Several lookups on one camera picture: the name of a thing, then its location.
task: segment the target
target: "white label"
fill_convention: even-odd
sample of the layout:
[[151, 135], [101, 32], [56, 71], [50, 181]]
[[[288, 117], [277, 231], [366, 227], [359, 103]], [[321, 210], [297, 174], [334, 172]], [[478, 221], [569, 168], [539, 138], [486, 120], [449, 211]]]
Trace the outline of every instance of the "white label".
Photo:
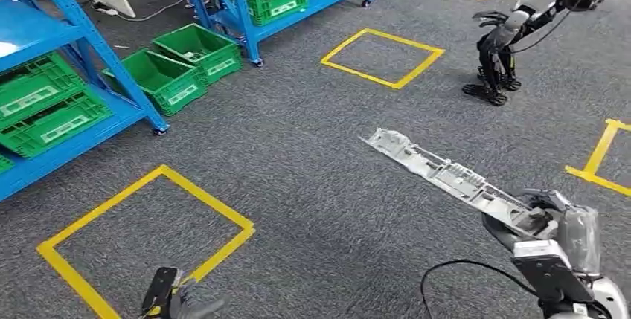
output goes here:
[[197, 90], [197, 86], [195, 84], [188, 86], [187, 88], [185, 88], [184, 90], [178, 92], [177, 95], [171, 97], [169, 100], [167, 100], [167, 102], [173, 106], [176, 103], [178, 103], [179, 101], [181, 101], [182, 99], [184, 99], [184, 97], [187, 97], [189, 94], [192, 94], [193, 92], [195, 92]]
[[220, 63], [219, 65], [213, 67], [213, 68], [209, 68], [208, 69], [208, 76], [215, 74], [221, 70], [223, 70], [224, 68], [229, 67], [230, 65], [234, 64], [234, 59], [227, 59], [226, 61]]
[[280, 7], [272, 9], [272, 16], [277, 16], [278, 14], [287, 12], [288, 10], [296, 8], [297, 6], [298, 3], [296, 3], [296, 1], [291, 1], [289, 3], [283, 4]]
[[42, 87], [35, 92], [31, 92], [30, 94], [27, 94], [22, 98], [14, 100], [13, 102], [7, 103], [6, 105], [0, 107], [0, 112], [2, 112], [4, 116], [10, 116], [18, 111], [29, 107], [36, 102], [39, 102], [56, 94], [57, 92], [59, 92], [59, 90], [57, 90], [53, 86]]
[[51, 131], [44, 133], [40, 137], [42, 138], [44, 143], [50, 143], [55, 139], [61, 137], [62, 135], [70, 132], [71, 130], [81, 126], [82, 124], [87, 123], [89, 120], [90, 118], [87, 118], [85, 115], [76, 116], [69, 122], [66, 122], [61, 126], [58, 126], [56, 129], [52, 129]]

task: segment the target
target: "blue metal shelf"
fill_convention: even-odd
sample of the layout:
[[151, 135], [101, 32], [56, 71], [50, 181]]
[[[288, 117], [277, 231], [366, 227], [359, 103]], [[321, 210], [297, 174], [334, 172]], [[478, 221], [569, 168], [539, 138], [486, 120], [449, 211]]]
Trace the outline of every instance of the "blue metal shelf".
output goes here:
[[[7, 154], [16, 165], [0, 174], [0, 201], [142, 118], [159, 131], [166, 131], [169, 127], [81, 6], [75, 0], [52, 2], [63, 14], [64, 21], [46, 15], [35, 0], [0, 0], [0, 71], [63, 48], [66, 56], [84, 74], [89, 87], [112, 110], [113, 116], [33, 159]], [[106, 89], [92, 63], [90, 48], [113, 72], [129, 99]]]
[[[309, 0], [309, 4], [304, 10], [291, 13], [260, 27], [252, 24], [246, 0], [234, 0], [234, 2], [221, 0], [222, 9], [212, 14], [208, 14], [202, 0], [191, 1], [203, 26], [212, 28], [219, 24], [241, 33], [242, 36], [238, 41], [247, 50], [249, 59], [257, 65], [262, 65], [263, 60], [258, 51], [260, 41], [341, 0]], [[363, 5], [368, 6], [371, 1], [373, 0], [364, 0]]]
[[[284, 28], [287, 28], [290, 25], [297, 23], [301, 21], [302, 19], [305, 19], [308, 16], [311, 16], [319, 12], [320, 10], [323, 10], [324, 8], [331, 6], [332, 4], [335, 4], [338, 1], [341, 1], [341, 0], [309, 0], [309, 5], [305, 10], [302, 10], [300, 12], [296, 12], [293, 14], [289, 14], [288, 16], [285, 16], [284, 18], [275, 20], [261, 27], [252, 25], [252, 30], [254, 31], [253, 35], [255, 39], [259, 41], [263, 40], [269, 36], [276, 34], [277, 32], [283, 30]], [[231, 28], [243, 32], [242, 30], [239, 29], [238, 21], [227, 10], [221, 10], [220, 12], [212, 14], [209, 17], [214, 22], [218, 22], [224, 25], [229, 25]]]
[[17, 0], [0, 0], [0, 70], [76, 41], [81, 28]]
[[131, 103], [97, 86], [90, 87], [101, 96], [114, 115], [35, 158], [25, 159], [9, 152], [3, 153], [16, 165], [0, 174], [0, 199], [7, 198], [34, 183], [145, 117], [144, 111]]

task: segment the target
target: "yellow floor marking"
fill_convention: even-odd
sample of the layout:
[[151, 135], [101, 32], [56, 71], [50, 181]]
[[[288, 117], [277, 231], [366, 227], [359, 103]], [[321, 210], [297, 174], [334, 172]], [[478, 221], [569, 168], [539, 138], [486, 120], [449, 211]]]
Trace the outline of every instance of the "yellow floor marking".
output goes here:
[[587, 161], [585, 168], [583, 168], [583, 170], [579, 170], [566, 166], [566, 172], [602, 187], [617, 191], [623, 195], [631, 196], [631, 187], [624, 187], [596, 175], [598, 167], [600, 166], [600, 163], [603, 162], [605, 154], [607, 154], [607, 151], [609, 150], [615, 135], [618, 133], [618, 130], [624, 129], [626, 131], [631, 131], [631, 125], [622, 123], [619, 120], [606, 120], [605, 122], [607, 123], [607, 127], [605, 128], [603, 135], [600, 137], [594, 152], [589, 156], [589, 160]]
[[107, 200], [103, 204], [90, 211], [67, 228], [61, 230], [50, 239], [45, 240], [37, 246], [37, 251], [44, 257], [44, 259], [51, 265], [51, 267], [57, 271], [57, 273], [72, 287], [80, 297], [97, 313], [100, 318], [105, 319], [118, 319], [121, 316], [96, 292], [92, 286], [81, 275], [72, 268], [72, 266], [66, 261], [59, 252], [55, 250], [55, 246], [70, 237], [73, 233], [77, 232], [82, 227], [86, 226], [90, 221], [103, 215], [107, 210], [111, 209], [115, 205], [122, 202], [138, 189], [147, 185], [150, 181], [156, 179], [160, 175], [166, 176], [171, 181], [179, 185], [184, 190], [188, 191], [200, 201], [204, 202], [208, 206], [212, 207], [218, 213], [221, 213], [226, 218], [230, 219], [235, 224], [239, 225], [242, 230], [235, 237], [233, 237], [227, 244], [218, 250], [214, 255], [206, 260], [200, 267], [195, 269], [188, 278], [195, 278], [200, 281], [210, 271], [216, 268], [225, 258], [230, 256], [234, 251], [239, 248], [252, 234], [254, 233], [254, 224], [252, 221], [246, 219], [237, 211], [232, 210], [228, 205], [223, 204], [220, 200], [213, 197], [211, 194], [206, 193], [202, 188], [197, 187], [188, 179], [178, 174], [176, 171], [161, 165], [154, 169], [149, 174], [140, 178], [134, 184], [131, 184], [119, 194], [113, 196], [110, 200]]
[[[369, 75], [369, 74], [366, 74], [366, 73], [361, 72], [361, 71], [353, 70], [352, 68], [348, 68], [346, 66], [343, 66], [343, 65], [340, 65], [340, 64], [336, 64], [336, 63], [330, 61], [330, 59], [332, 57], [334, 57], [338, 52], [340, 52], [343, 48], [349, 46], [350, 43], [354, 42], [359, 37], [361, 37], [362, 35], [367, 34], [367, 33], [373, 34], [373, 35], [377, 35], [377, 36], [381, 36], [382, 38], [390, 39], [390, 40], [393, 40], [395, 42], [400, 42], [400, 43], [403, 43], [403, 44], [406, 44], [406, 45], [410, 45], [410, 46], [413, 46], [415, 48], [427, 50], [427, 51], [431, 52], [431, 54], [421, 64], [419, 64], [419, 66], [414, 68], [414, 70], [410, 71], [407, 75], [403, 76], [400, 80], [398, 80], [396, 82], [387, 81], [387, 80], [381, 79], [379, 77], [376, 77], [376, 76], [373, 76], [373, 75]], [[370, 29], [370, 28], [365, 28], [365, 29], [360, 30], [358, 33], [356, 33], [355, 35], [351, 36], [350, 38], [346, 39], [342, 44], [336, 46], [331, 52], [329, 52], [326, 56], [324, 56], [324, 58], [322, 58], [322, 61], [320, 63], [322, 63], [323, 65], [326, 65], [326, 66], [330, 66], [332, 68], [337, 68], [338, 70], [346, 71], [346, 72], [348, 72], [350, 74], [354, 74], [354, 75], [357, 75], [359, 77], [363, 77], [363, 78], [365, 78], [367, 80], [373, 81], [375, 83], [379, 83], [379, 84], [384, 85], [384, 86], [392, 87], [392, 88], [395, 88], [395, 89], [401, 89], [403, 86], [407, 85], [410, 81], [412, 81], [416, 76], [418, 76], [420, 73], [425, 71], [444, 52], [445, 52], [444, 49], [435, 48], [433, 46], [421, 44], [419, 42], [415, 42], [415, 41], [412, 41], [412, 40], [401, 38], [399, 36], [391, 35], [391, 34], [388, 34], [388, 33], [383, 33], [382, 31], [378, 31], [378, 30], [374, 30], [374, 29]]]

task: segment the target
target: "green storage bin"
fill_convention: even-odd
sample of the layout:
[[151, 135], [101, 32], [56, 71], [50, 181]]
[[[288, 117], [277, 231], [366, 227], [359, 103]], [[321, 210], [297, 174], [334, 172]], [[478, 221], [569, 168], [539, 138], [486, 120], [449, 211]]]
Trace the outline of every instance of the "green storage bin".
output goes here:
[[243, 66], [236, 42], [197, 24], [159, 36], [153, 44], [167, 57], [201, 68], [206, 86]]
[[68, 63], [56, 51], [54, 51], [0, 72], [0, 81], [7, 81], [19, 76], [40, 73], [46, 74], [51, 78], [55, 78], [59, 75], [77, 74], [74, 72], [74, 69], [70, 67], [70, 65], [68, 65]]
[[19, 155], [34, 157], [94, 126], [112, 112], [87, 88], [58, 104], [0, 131], [0, 144]]
[[13, 162], [9, 158], [6, 158], [0, 155], [0, 174], [11, 169], [13, 165], [14, 165]]
[[85, 88], [71, 68], [59, 64], [17, 68], [0, 77], [0, 129], [30, 117]]
[[[147, 97], [164, 115], [172, 116], [206, 92], [201, 68], [141, 49], [122, 60]], [[103, 73], [115, 80], [109, 69]], [[114, 90], [121, 88], [112, 83]]]
[[267, 25], [276, 19], [305, 8], [309, 0], [248, 0], [248, 12], [255, 25]]

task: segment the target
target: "silver metal bracket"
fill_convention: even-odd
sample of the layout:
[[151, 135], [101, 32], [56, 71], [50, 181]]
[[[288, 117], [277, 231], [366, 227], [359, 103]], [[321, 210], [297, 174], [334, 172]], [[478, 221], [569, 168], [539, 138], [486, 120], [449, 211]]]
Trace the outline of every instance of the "silver metal bracket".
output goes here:
[[451, 196], [499, 220], [524, 239], [550, 239], [558, 227], [557, 219], [547, 210], [524, 204], [481, 175], [424, 150], [399, 132], [378, 128], [369, 139], [360, 139]]

